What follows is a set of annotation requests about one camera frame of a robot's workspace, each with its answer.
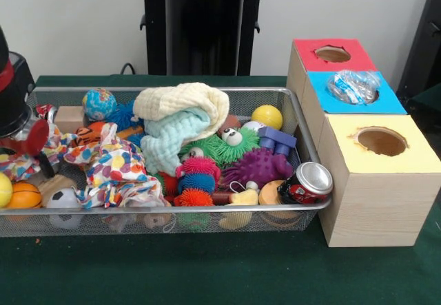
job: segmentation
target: wire mesh basket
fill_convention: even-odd
[[[88,87],[38,87],[28,103],[50,103],[56,106],[78,105]],[[136,98],[144,88],[108,88],[120,103]],[[297,97],[286,88],[246,87],[220,88],[230,100],[230,114],[241,122],[250,120],[260,105],[273,105],[283,114],[282,131],[297,137],[297,148],[291,151],[290,163],[319,162]],[[85,174],[75,165],[61,162],[59,173],[85,187]],[[218,233],[226,231],[302,231],[318,210],[329,205],[331,198],[319,204],[284,204],[215,207],[144,207],[93,209],[15,209],[0,210],[0,237],[45,235],[106,235],[144,233]],[[226,229],[222,221],[230,219],[242,226]],[[54,221],[66,228],[57,228]]]

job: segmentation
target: white wall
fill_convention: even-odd
[[[261,0],[252,74],[286,75],[294,37],[355,37],[397,86],[425,0]],[[10,49],[40,74],[147,71],[143,0],[0,0]]]

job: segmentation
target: yellow towel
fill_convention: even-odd
[[[227,118],[228,95],[204,83],[182,83],[176,87],[147,88],[136,98],[133,112],[145,120],[160,120],[189,107],[203,109],[210,118],[209,127],[191,140],[207,138],[214,134]]]

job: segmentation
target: green tablecloth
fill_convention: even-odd
[[[37,85],[184,79],[130,77],[41,77]],[[285,77],[203,81],[283,86]],[[329,249],[317,219],[304,232],[10,238],[0,244],[0,304],[441,304],[438,205],[411,248]]]

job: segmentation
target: red soda can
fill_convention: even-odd
[[[39,104],[35,107],[37,116],[41,119],[46,119],[48,123],[53,123],[55,119],[55,114],[57,114],[57,107],[52,104]]]
[[[333,187],[326,167],[317,162],[304,162],[277,190],[283,204],[314,204],[324,200]]]

